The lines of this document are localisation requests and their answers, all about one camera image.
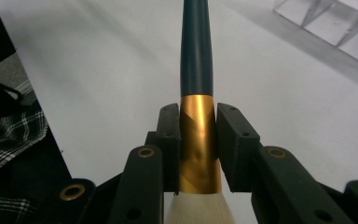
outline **screw hole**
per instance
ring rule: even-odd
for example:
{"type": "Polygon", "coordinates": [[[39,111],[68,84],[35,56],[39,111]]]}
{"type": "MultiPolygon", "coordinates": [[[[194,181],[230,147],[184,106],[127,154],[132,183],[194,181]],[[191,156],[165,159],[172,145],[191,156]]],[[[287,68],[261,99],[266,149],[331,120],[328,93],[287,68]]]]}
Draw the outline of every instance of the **screw hole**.
{"type": "Polygon", "coordinates": [[[283,158],[286,156],[286,153],[284,153],[284,151],[280,150],[280,149],[277,149],[277,148],[270,148],[268,150],[268,154],[271,156],[271,157],[275,157],[275,158],[283,158]]]}
{"type": "Polygon", "coordinates": [[[60,198],[63,201],[72,201],[84,194],[86,188],[81,184],[74,184],[67,186],[60,193],[60,198]]]}
{"type": "Polygon", "coordinates": [[[151,148],[142,148],[142,149],[138,150],[139,157],[147,158],[147,157],[151,157],[153,155],[154,155],[154,150],[151,148]]]}
{"type": "Polygon", "coordinates": [[[328,213],[326,213],[325,211],[322,211],[322,210],[316,210],[315,211],[315,216],[317,218],[319,218],[320,220],[325,221],[325,222],[332,222],[333,221],[333,218],[330,216],[330,214],[328,214],[328,213]]]}
{"type": "Polygon", "coordinates": [[[79,189],[79,188],[71,188],[71,189],[68,189],[68,190],[65,192],[65,195],[68,196],[68,197],[71,197],[71,196],[77,195],[78,192],[80,192],[80,189],[79,189]]]}
{"type": "Polygon", "coordinates": [[[136,220],[140,218],[142,215],[141,210],[137,208],[132,208],[127,212],[127,219],[128,220],[136,220]]]}

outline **black plastic bracket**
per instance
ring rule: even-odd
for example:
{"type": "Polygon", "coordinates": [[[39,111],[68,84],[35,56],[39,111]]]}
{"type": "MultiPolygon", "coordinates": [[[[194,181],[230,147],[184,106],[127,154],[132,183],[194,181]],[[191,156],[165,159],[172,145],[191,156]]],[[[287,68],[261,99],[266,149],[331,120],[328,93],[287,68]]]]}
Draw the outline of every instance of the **black plastic bracket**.
{"type": "MultiPolygon", "coordinates": [[[[273,223],[353,223],[288,150],[262,147],[256,154],[255,166],[279,211],[273,223]]],[[[257,190],[254,195],[252,203],[260,207],[263,202],[257,201],[257,190]]],[[[265,218],[257,216],[269,214],[255,213],[259,223],[269,223],[261,222],[265,218]]]]}
{"type": "Polygon", "coordinates": [[[27,224],[81,223],[95,191],[87,179],[71,179],[53,190],[27,224]]]}
{"type": "Polygon", "coordinates": [[[261,147],[260,136],[232,105],[217,105],[219,159],[232,192],[252,191],[252,160],[261,147]]]}
{"type": "Polygon", "coordinates": [[[179,158],[181,134],[179,129],[179,105],[171,104],[159,111],[156,132],[149,132],[146,145],[155,145],[163,152],[164,191],[179,191],[179,158]]]}
{"type": "Polygon", "coordinates": [[[107,223],[162,223],[163,196],[161,150],[137,147],[121,174],[107,223]]]}

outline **dark green rod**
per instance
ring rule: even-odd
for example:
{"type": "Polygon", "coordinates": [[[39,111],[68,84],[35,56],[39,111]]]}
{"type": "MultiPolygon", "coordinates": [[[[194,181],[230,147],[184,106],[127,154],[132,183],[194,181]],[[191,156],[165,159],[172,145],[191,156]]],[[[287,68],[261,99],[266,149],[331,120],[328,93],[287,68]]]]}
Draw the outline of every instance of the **dark green rod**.
{"type": "Polygon", "coordinates": [[[213,96],[212,47],[207,0],[185,0],[180,72],[182,96],[213,96]]]}

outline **clear plastic container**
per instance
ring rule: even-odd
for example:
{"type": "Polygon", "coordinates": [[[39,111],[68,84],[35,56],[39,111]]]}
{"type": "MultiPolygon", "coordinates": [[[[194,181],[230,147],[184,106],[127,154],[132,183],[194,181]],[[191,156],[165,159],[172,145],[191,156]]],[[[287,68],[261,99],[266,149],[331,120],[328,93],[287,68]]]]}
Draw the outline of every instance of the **clear plastic container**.
{"type": "Polygon", "coordinates": [[[358,62],[358,0],[276,0],[274,11],[358,62]]]}

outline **gold metallic band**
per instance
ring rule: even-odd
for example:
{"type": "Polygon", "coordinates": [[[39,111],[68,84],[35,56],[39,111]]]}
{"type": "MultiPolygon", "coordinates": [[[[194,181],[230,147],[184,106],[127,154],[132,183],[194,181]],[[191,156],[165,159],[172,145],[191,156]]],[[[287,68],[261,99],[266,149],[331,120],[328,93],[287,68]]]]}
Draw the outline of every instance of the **gold metallic band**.
{"type": "Polygon", "coordinates": [[[180,191],[198,194],[221,192],[212,96],[182,97],[180,131],[180,191]]]}

